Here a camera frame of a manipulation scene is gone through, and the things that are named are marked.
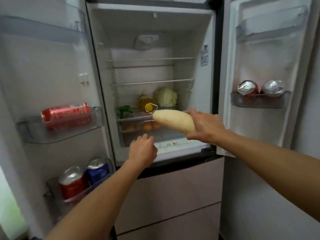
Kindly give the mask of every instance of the forearm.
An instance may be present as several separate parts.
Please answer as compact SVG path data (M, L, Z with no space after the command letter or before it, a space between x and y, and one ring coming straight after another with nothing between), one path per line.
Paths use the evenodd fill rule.
M87 195L46 240L101 239L109 234L141 169L131 161Z
M290 202L320 221L320 160L228 131L217 143Z

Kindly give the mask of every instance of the cabbage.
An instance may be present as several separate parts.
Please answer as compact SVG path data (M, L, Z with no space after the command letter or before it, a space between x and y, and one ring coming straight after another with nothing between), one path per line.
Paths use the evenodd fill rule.
M155 93L155 99L160 107L174 107L177 103L177 93L170 88L160 88Z

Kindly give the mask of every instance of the white radish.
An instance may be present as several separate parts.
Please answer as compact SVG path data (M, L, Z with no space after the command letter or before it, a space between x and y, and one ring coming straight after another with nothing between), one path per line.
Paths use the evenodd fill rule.
M189 134L195 130L192 117L178 110L157 110L154 112L152 118L159 124L184 134Z

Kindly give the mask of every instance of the green vegetable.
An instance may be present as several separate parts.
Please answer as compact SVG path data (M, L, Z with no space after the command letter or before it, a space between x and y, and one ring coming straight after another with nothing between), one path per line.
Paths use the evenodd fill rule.
M119 119L129 118L131 116L131 114L133 113L131 110L131 107L129 105L124 105L124 106L118 107L117 110L118 110Z
M177 103L177 93L170 88L160 88L155 97L158 105L163 108L174 107Z

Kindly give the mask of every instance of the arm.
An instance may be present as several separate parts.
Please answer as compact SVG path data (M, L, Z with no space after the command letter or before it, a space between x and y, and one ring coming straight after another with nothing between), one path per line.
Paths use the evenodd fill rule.
M147 134L133 141L123 166L75 206L45 240L106 239L137 177L157 156L153 144Z
M283 197L320 222L320 160L226 129L218 115L188 111L195 131L189 140L217 145L241 159Z

